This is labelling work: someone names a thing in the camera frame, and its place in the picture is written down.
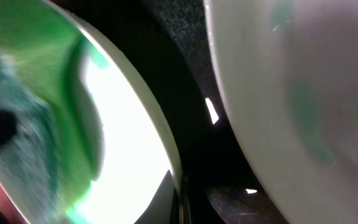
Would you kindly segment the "green-stained plate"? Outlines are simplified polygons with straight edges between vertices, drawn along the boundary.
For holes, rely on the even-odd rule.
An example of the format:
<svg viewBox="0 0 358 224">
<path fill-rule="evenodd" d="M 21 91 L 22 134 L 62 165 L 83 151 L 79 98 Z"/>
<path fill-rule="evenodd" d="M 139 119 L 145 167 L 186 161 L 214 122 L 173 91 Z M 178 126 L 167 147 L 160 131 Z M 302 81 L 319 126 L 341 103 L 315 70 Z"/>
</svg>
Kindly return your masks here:
<svg viewBox="0 0 358 224">
<path fill-rule="evenodd" d="M 135 223 L 177 145 L 150 88 L 92 25 L 48 1 L 0 1 L 0 57 L 51 110 L 59 147 L 57 223 Z"/>
</svg>

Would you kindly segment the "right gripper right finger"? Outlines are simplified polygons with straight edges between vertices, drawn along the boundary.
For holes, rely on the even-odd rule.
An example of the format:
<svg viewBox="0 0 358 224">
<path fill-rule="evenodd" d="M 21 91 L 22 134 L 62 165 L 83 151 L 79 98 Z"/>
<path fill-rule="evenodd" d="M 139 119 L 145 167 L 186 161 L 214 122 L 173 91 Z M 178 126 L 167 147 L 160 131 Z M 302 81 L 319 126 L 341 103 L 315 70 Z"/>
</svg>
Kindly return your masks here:
<svg viewBox="0 0 358 224">
<path fill-rule="evenodd" d="M 288 223 L 262 189 L 207 187 L 205 192 L 210 204 L 224 223 Z"/>
</svg>

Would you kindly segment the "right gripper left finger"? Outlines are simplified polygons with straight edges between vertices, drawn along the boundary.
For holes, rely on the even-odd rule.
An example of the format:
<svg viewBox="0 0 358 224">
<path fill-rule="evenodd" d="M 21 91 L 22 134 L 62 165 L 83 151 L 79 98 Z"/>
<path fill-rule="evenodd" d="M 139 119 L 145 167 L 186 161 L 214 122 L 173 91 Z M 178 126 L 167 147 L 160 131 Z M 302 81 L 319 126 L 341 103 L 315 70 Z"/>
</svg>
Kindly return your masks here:
<svg viewBox="0 0 358 224">
<path fill-rule="evenodd" d="M 178 195 L 169 170 L 135 224 L 179 224 Z"/>
</svg>

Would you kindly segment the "green sponge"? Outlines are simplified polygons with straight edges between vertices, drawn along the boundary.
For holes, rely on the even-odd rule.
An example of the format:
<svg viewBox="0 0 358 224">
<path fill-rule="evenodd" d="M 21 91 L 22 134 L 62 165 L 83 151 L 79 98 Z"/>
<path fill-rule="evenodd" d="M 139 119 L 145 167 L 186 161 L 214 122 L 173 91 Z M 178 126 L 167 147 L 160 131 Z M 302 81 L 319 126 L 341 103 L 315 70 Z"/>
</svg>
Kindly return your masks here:
<svg viewBox="0 0 358 224">
<path fill-rule="evenodd" d="M 0 147 L 0 184 L 29 223 L 57 223 L 59 147 L 50 108 L 14 74 L 0 57 L 0 110 L 17 118 L 17 133 Z"/>
</svg>

